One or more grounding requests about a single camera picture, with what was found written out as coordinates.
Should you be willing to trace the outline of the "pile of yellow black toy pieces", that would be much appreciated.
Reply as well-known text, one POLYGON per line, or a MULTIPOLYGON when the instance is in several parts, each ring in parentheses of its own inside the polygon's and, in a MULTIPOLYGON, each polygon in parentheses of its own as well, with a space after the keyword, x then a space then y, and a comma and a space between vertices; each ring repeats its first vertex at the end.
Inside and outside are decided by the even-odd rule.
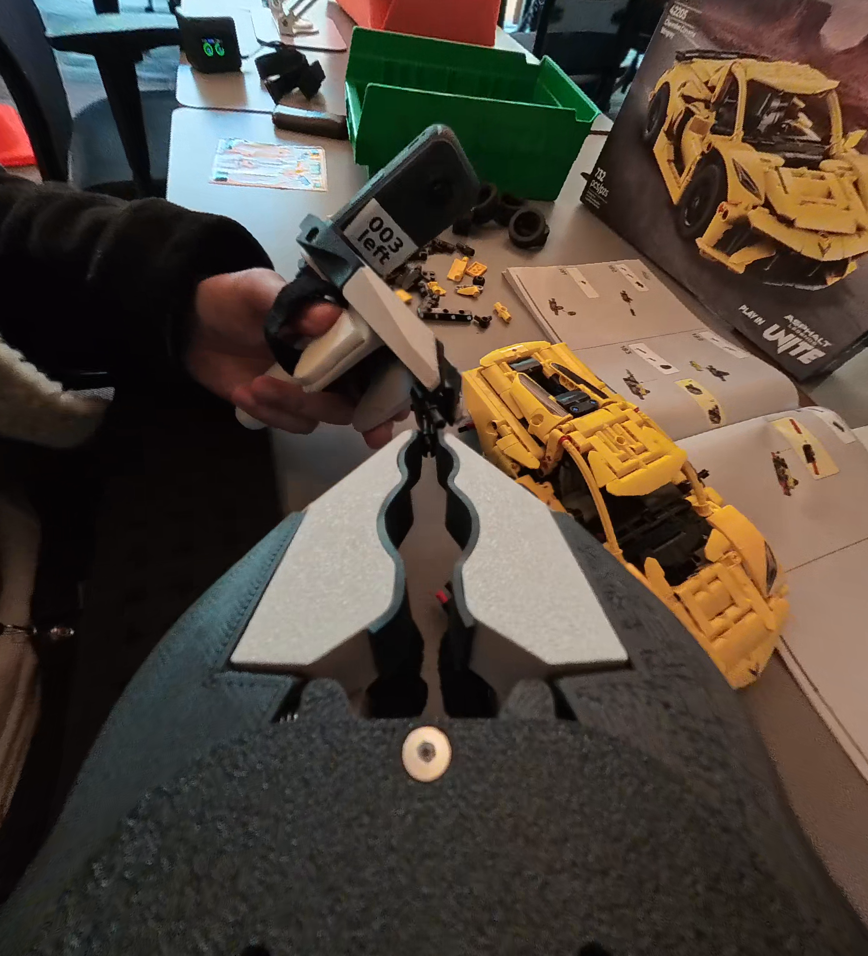
POLYGON ((498 277, 473 245, 436 237, 411 253, 385 281, 426 323, 486 330, 495 322, 512 323, 511 308, 489 288, 489 281, 498 277))

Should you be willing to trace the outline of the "small flat black device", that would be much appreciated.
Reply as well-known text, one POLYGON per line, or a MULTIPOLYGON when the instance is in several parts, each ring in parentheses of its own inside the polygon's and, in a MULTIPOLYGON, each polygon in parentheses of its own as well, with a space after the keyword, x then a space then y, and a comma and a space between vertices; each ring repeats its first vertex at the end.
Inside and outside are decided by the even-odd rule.
POLYGON ((272 114, 272 122, 276 129, 286 132, 333 140, 349 139, 345 115, 279 105, 272 114))

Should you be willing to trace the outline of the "black device green lights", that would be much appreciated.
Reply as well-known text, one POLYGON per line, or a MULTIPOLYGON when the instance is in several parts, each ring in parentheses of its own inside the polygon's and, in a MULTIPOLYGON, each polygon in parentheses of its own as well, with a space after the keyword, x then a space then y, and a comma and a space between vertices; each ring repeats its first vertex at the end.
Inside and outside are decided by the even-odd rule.
POLYGON ((234 17, 175 10, 178 44, 194 71, 204 75, 231 75, 241 71, 243 56, 234 17))

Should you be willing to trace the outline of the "orange box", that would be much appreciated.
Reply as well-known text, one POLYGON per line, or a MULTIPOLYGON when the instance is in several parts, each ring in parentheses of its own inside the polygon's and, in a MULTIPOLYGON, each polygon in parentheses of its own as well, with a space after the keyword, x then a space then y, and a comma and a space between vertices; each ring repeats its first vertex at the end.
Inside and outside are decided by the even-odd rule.
POLYGON ((337 1, 356 26, 493 47, 501 1, 337 1))

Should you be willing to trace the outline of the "person's left hand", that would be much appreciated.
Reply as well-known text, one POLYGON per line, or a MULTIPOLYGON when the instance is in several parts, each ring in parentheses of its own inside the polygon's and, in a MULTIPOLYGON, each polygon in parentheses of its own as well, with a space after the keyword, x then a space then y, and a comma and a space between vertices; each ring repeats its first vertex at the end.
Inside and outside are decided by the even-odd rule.
POLYGON ((203 279, 194 296, 185 368, 208 391, 272 428, 307 435, 319 424, 350 425, 355 411, 350 398, 307 393, 268 374, 274 359, 264 322, 285 283, 263 268, 203 279))

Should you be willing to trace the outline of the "black printed toy box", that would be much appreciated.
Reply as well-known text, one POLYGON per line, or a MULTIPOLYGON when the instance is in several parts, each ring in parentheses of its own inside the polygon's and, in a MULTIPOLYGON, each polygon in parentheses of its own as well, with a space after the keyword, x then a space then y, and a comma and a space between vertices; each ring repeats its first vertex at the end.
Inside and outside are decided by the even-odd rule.
POLYGON ((868 346, 868 1, 669 2, 582 204, 798 380, 868 346))

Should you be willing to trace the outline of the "green plastic bin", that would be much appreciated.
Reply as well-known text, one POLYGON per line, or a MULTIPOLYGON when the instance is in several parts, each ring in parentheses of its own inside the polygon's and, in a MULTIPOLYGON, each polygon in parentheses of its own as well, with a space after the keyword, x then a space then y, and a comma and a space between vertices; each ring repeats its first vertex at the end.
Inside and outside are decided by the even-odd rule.
POLYGON ((456 134, 500 192, 555 201, 599 109, 550 58, 356 27, 345 76, 354 159, 376 174, 427 127, 456 134))

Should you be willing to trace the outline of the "black toy connector piece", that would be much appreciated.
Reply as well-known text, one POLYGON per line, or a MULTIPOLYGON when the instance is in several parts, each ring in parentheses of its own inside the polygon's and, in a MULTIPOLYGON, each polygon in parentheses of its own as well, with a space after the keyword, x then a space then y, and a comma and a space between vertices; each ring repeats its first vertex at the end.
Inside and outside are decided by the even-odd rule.
POLYGON ((455 423, 459 399, 455 389, 428 390, 416 384, 411 392, 417 432, 424 457, 435 457, 445 428, 455 423))

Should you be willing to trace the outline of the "colourful sticker sheet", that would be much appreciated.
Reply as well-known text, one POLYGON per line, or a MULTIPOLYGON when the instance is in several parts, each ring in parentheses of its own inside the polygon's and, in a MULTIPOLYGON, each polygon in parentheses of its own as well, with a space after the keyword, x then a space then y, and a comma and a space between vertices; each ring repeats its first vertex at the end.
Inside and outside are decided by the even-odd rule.
POLYGON ((224 137, 218 140, 208 181, 215 185, 326 193, 327 157, 319 146, 224 137))

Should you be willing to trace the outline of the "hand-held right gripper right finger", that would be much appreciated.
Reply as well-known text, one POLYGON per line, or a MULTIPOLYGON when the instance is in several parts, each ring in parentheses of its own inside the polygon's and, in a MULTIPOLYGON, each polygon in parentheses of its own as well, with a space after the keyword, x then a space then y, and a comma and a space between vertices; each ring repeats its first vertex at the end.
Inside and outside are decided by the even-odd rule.
POLYGON ((440 443, 440 484, 460 550, 441 644, 449 675, 509 694, 630 664, 553 510, 453 435, 440 443))

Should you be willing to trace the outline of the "person's black trouser leg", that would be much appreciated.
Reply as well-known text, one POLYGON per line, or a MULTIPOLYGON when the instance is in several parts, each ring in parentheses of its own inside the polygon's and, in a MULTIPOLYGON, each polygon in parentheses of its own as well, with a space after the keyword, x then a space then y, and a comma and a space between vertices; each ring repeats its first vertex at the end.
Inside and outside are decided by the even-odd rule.
POLYGON ((54 822, 117 699, 188 607, 283 516, 270 438, 231 411, 119 405, 90 458, 81 608, 55 646, 54 822))

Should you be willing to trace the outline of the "person's left forearm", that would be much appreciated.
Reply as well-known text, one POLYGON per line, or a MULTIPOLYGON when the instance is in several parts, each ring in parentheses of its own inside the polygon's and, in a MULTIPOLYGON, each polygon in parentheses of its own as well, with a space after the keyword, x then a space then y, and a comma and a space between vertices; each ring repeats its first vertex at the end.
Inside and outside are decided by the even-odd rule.
POLYGON ((229 218, 0 166, 0 334, 47 373, 170 375, 201 282, 270 265, 229 218))

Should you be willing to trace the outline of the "dark office chair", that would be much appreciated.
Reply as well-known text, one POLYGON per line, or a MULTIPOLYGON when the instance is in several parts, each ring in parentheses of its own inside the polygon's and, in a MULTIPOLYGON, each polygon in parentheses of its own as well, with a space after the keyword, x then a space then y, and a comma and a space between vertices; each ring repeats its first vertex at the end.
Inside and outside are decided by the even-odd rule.
POLYGON ((0 1, 0 75, 43 180, 124 199, 165 197, 176 94, 141 90, 136 66, 178 42, 170 14, 103 13, 47 30, 35 2, 0 1), (72 113, 56 53, 92 58, 105 100, 72 113))

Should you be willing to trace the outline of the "yellow toy brick car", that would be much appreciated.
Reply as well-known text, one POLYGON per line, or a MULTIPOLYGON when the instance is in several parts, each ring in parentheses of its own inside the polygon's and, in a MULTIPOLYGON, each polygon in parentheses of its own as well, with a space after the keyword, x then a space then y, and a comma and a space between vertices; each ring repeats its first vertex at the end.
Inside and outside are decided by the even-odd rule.
POLYGON ((783 570, 686 451, 562 343, 495 350, 462 379, 485 458, 600 541, 731 687, 753 684, 788 616, 783 570))

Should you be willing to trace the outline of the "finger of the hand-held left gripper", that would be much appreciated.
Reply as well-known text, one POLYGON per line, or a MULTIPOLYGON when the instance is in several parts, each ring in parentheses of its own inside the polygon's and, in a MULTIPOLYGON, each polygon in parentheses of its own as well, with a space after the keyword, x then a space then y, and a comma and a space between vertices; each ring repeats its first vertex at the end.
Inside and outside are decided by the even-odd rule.
POLYGON ((412 408, 416 384, 428 390, 451 387, 460 405, 461 373, 447 358, 443 344, 381 278, 368 267, 357 269, 343 286, 343 295, 352 313, 366 322, 390 353, 387 358, 367 361, 370 381, 356 404, 354 427, 377 427, 412 408))

